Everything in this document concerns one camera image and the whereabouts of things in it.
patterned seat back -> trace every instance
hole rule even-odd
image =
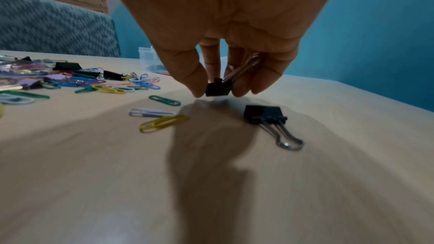
[[[0,50],[120,57],[110,16],[53,0],[0,0]]]

hand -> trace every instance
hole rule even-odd
[[[220,77],[220,39],[229,45],[225,74],[255,52],[256,72],[234,84],[234,96],[257,94],[296,58],[300,39],[327,0],[121,0],[148,36],[170,74],[195,97]],[[199,63],[200,45],[205,69]]]

table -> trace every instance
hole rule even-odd
[[[132,59],[0,54],[141,72]],[[434,243],[434,113],[327,80],[195,100],[159,77],[159,91],[38,90],[52,98],[6,106],[0,243]],[[248,103],[280,106],[305,148],[243,121]],[[141,134],[135,107],[190,119]]]

blue wall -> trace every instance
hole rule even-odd
[[[330,0],[286,73],[434,111],[434,0]]]

